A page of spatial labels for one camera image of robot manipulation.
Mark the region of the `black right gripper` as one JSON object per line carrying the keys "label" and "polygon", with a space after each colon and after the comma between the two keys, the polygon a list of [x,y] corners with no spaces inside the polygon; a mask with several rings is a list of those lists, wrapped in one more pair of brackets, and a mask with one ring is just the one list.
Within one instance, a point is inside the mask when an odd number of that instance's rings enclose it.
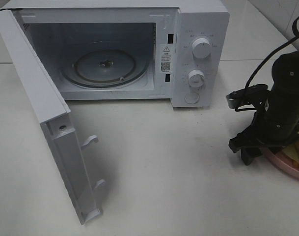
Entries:
{"label": "black right gripper", "polygon": [[229,141],[230,149],[241,150],[248,166],[260,156],[259,148],[282,148],[299,139],[299,99],[249,99],[246,105],[256,108],[253,120],[244,131]]}

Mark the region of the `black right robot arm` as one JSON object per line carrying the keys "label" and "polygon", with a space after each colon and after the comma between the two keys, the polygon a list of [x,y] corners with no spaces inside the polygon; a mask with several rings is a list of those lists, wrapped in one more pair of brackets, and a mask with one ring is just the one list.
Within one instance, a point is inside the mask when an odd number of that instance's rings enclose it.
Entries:
{"label": "black right robot arm", "polygon": [[229,147],[241,152],[245,165],[260,156],[262,148],[277,153],[299,141],[299,50],[281,55],[272,65],[273,86],[257,84],[227,95],[229,108],[252,105],[253,120],[230,139]]}

